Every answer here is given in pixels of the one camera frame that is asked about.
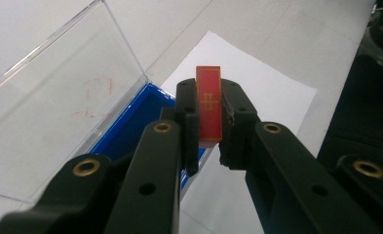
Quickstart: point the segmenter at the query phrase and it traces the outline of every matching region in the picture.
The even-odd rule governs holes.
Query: blue tray
[[[136,149],[146,125],[158,120],[161,108],[174,106],[175,99],[152,84],[146,84],[128,107],[111,125],[103,137],[94,145],[90,153],[103,154],[117,160]],[[205,149],[199,150],[199,160]],[[181,189],[188,176],[181,172]]]

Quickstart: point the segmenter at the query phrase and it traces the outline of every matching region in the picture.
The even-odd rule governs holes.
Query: screw hole
[[[166,123],[160,123],[160,124],[157,124],[155,127],[154,127],[154,131],[157,132],[157,133],[167,133],[171,130],[171,125],[169,124],[166,124]]]
[[[100,162],[95,159],[85,159],[82,162],[79,162],[73,168],[73,174],[79,177],[89,176],[94,174],[100,166]]]
[[[139,187],[139,193],[143,196],[149,196],[157,190],[153,183],[144,183]]]
[[[282,131],[279,126],[274,124],[266,124],[264,125],[264,129],[270,134],[279,134]]]
[[[356,171],[365,176],[375,178],[380,178],[383,176],[383,170],[379,166],[371,162],[357,160],[353,163],[353,167]]]
[[[321,185],[313,185],[312,191],[319,196],[325,197],[328,195],[327,189]]]

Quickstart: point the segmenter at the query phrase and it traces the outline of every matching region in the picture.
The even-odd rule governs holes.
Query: white table surface
[[[0,75],[90,2],[0,1]],[[317,89],[297,135],[316,156],[374,0],[112,0],[108,4],[141,66],[157,85],[211,30]],[[219,168],[217,157],[214,152],[181,202],[180,233],[256,233],[258,220],[246,218],[255,216],[255,210],[243,174],[232,172],[233,176]],[[229,186],[228,192],[214,188],[215,184]],[[233,216],[238,213],[227,204],[232,199],[247,208],[244,216]],[[195,201],[203,202],[196,206]],[[0,215],[23,207],[3,197],[0,204]],[[227,218],[235,221],[221,221]]]

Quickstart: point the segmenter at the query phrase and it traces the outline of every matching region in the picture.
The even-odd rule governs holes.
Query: red block
[[[197,66],[200,147],[214,147],[222,139],[220,77],[219,66]]]

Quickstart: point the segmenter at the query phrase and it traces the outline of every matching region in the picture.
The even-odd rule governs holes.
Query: transparent lid
[[[0,195],[32,204],[147,83],[95,1],[0,77]]]

